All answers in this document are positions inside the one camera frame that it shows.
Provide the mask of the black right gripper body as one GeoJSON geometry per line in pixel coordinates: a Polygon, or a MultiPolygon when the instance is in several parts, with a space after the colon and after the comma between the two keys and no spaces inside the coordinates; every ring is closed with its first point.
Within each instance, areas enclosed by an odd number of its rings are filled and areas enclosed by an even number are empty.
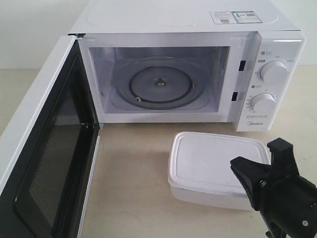
{"type": "Polygon", "coordinates": [[[302,176],[286,178],[270,187],[261,180],[249,193],[259,211],[268,238],[315,238],[317,236],[317,187],[302,176]]]}

